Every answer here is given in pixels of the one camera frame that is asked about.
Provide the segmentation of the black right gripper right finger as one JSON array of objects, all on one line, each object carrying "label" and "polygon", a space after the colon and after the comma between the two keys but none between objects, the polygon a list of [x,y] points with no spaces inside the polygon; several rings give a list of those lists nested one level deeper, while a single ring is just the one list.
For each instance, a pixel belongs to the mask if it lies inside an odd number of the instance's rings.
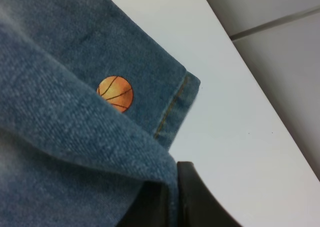
[{"label": "black right gripper right finger", "polygon": [[192,162],[179,161],[179,227],[241,227],[211,194]]}]

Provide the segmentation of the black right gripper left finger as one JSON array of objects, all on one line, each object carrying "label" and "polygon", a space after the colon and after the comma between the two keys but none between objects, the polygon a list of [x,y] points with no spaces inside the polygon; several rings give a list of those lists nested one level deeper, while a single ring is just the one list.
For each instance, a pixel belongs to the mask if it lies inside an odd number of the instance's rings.
[{"label": "black right gripper left finger", "polygon": [[167,227],[169,190],[166,185],[145,182],[118,227]]}]

